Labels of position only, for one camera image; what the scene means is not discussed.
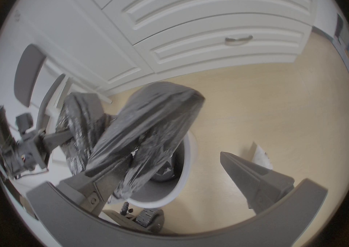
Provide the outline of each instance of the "wooden floor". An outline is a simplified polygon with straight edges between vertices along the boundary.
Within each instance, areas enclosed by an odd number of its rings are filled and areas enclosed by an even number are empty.
[[[165,227],[197,233],[253,217],[219,156],[226,151],[251,159],[256,142],[274,170],[292,176],[295,185],[310,178],[328,188],[320,212],[294,246],[316,234],[349,185],[349,74],[333,45],[312,33],[292,64],[235,66],[168,81],[198,90],[206,102],[191,128],[198,159],[179,197],[163,207]],[[135,90],[112,96],[105,111],[116,114]]]

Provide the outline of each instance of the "bucket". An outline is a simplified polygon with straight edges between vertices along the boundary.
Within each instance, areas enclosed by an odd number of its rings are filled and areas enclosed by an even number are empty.
[[[198,147],[194,135],[188,131],[177,148],[184,153],[182,173],[179,177],[156,182],[149,180],[141,189],[133,193],[126,201],[141,208],[159,208],[173,201],[188,181],[193,162],[198,155]]]

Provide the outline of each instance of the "white furniture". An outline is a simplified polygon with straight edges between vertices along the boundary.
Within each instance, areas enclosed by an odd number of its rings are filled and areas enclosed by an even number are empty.
[[[224,66],[291,62],[317,0],[21,0],[19,25],[104,95]]]

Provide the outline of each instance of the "metal handle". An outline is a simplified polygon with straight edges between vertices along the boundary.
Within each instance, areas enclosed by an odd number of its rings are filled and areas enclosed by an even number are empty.
[[[248,41],[250,41],[252,39],[253,39],[252,35],[249,35],[248,37],[237,38],[237,39],[226,37],[225,38],[225,42],[228,43],[228,44],[229,43],[235,43],[235,42],[248,42]]]

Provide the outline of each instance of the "drawer handle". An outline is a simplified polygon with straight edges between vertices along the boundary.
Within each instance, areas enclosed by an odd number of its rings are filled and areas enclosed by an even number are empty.
[[[249,35],[248,37],[243,37],[243,38],[229,38],[229,37],[226,37],[225,38],[225,43],[227,45],[233,45],[233,43],[235,44],[236,42],[248,42],[248,41],[251,41],[253,39],[253,36],[252,35]]]

